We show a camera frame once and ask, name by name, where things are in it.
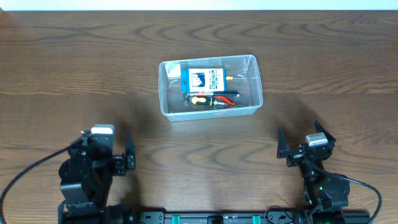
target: black wire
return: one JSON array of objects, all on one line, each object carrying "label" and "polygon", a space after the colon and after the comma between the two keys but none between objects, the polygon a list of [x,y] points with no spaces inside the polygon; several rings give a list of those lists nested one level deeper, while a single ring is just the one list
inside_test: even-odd
[{"label": "black wire", "polygon": [[270,206],[269,208],[267,208],[267,210],[264,212],[264,218],[268,221],[268,223],[275,224],[275,223],[269,221],[268,215],[267,215],[267,218],[266,218],[266,214],[267,214],[267,212],[268,212],[268,210],[269,210],[270,208],[280,208],[280,209],[286,214],[287,218],[289,218],[289,219],[292,220],[292,222],[290,222],[290,223],[294,223],[293,218],[285,211],[284,208],[282,208],[281,206],[278,206],[278,205],[271,205],[271,206]]},{"label": "black wire", "polygon": [[344,176],[342,176],[341,174],[334,174],[334,173],[328,172],[328,171],[326,171],[326,170],[324,170],[324,169],[321,169],[321,168],[317,167],[317,166],[308,158],[308,156],[307,156],[306,154],[304,154],[304,156],[305,156],[306,160],[308,161],[308,163],[309,163],[315,170],[317,170],[317,171],[319,171],[319,172],[321,172],[321,173],[323,173],[323,174],[326,174],[326,175],[328,175],[328,174],[334,175],[335,177],[338,177],[338,178],[340,178],[340,179],[342,179],[342,180],[347,180],[347,181],[350,181],[350,182],[352,182],[352,183],[359,184],[359,185],[362,185],[362,186],[364,186],[364,187],[367,187],[367,188],[373,190],[373,191],[377,194],[377,197],[378,197],[378,199],[379,199],[379,203],[377,204],[377,208],[376,208],[376,210],[374,211],[374,213],[373,213],[371,219],[367,222],[367,224],[372,223],[372,221],[373,221],[373,220],[376,218],[376,216],[378,215],[378,213],[379,213],[379,211],[380,211],[380,209],[381,209],[381,204],[382,204],[382,197],[381,197],[381,194],[380,194],[380,192],[379,192],[375,187],[373,187],[373,186],[370,185],[370,184],[367,184],[367,183],[358,181],[358,180],[354,180],[354,179],[351,179],[351,178],[348,178],[348,177],[344,177]]},{"label": "black wire", "polygon": [[70,149],[71,146],[66,147],[65,149],[61,149],[58,152],[55,152],[35,163],[33,163],[32,165],[30,165],[29,167],[26,167],[26,169],[24,169],[22,172],[20,172],[16,177],[14,177],[7,185],[6,189],[4,189],[4,191],[1,194],[1,199],[0,199],[0,223],[1,224],[6,224],[6,218],[4,217],[4,211],[3,211],[3,203],[4,203],[4,199],[6,198],[6,195],[8,193],[8,191],[10,191],[11,187],[17,182],[17,180],[19,180],[23,175],[25,175],[27,172],[29,172],[31,169],[33,169],[34,167],[36,167],[37,165],[40,165],[41,163],[67,151],[68,149]]}]

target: white wall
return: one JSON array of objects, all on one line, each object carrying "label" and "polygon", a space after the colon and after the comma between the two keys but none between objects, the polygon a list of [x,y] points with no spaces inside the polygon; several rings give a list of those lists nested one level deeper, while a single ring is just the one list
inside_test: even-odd
[{"label": "white wall", "polygon": [[398,10],[398,0],[0,0],[14,10]]}]

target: plastic bin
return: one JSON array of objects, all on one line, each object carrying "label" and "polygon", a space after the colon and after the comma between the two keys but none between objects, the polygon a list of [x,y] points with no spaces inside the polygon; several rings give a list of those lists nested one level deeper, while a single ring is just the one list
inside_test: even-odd
[{"label": "plastic bin", "polygon": [[[231,100],[242,107],[198,108],[192,107],[191,103],[184,103],[181,70],[188,68],[225,68],[226,76],[245,78],[226,82],[226,91],[239,92],[240,96]],[[159,100],[162,113],[170,121],[253,114],[263,101],[257,60],[253,55],[237,55],[162,62],[159,65]]]}]

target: wooden table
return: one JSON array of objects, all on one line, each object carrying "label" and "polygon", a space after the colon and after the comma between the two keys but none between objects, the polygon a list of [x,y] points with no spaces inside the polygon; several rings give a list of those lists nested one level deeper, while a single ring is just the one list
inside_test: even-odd
[{"label": "wooden table", "polygon": [[[7,12],[0,25],[0,189],[79,131],[112,123],[114,153],[132,132],[137,170],[115,177],[108,204],[265,210],[306,204],[298,167],[276,158],[318,119],[337,143],[325,168],[377,187],[375,223],[397,223],[398,12]],[[166,60],[253,54],[264,106],[255,115],[169,122],[160,112]],[[5,201],[9,223],[55,223],[62,154]],[[376,194],[351,184],[349,208]]]}]

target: green connector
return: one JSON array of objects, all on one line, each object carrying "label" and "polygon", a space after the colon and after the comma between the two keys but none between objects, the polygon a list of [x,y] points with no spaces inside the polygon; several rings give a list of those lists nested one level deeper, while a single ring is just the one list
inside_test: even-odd
[{"label": "green connector", "polygon": [[181,217],[179,215],[173,215],[172,224],[181,224]]},{"label": "green connector", "polygon": [[259,215],[253,215],[253,224],[261,224],[261,217]]}]

